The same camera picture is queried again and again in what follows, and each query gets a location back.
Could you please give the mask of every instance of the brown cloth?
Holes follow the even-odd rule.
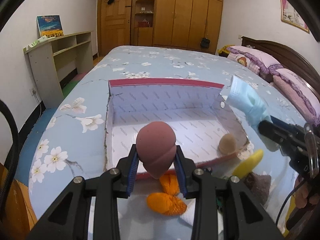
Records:
[[[244,184],[250,189],[261,205],[267,202],[271,186],[270,175],[258,175],[250,172],[244,179]]]

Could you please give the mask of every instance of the orange yarn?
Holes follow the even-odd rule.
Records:
[[[159,179],[165,193],[152,193],[147,197],[148,207],[154,211],[167,216],[182,215],[187,205],[178,197],[179,184],[177,177],[165,174]]]

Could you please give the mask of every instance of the headboard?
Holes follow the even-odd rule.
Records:
[[[298,52],[274,41],[257,41],[248,37],[242,37],[242,46],[246,47],[248,45],[271,55],[278,60],[284,68],[290,69],[302,77],[306,81],[308,88],[310,88],[320,101],[320,75]]]

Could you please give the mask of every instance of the black bag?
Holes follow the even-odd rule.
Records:
[[[202,41],[200,43],[201,48],[209,48],[210,40],[207,38],[202,38]]]

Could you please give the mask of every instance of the canvas painting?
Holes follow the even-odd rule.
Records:
[[[40,36],[59,37],[63,35],[59,15],[47,15],[37,17]]]
[[[306,23],[287,0],[281,0],[281,21],[310,33]]]

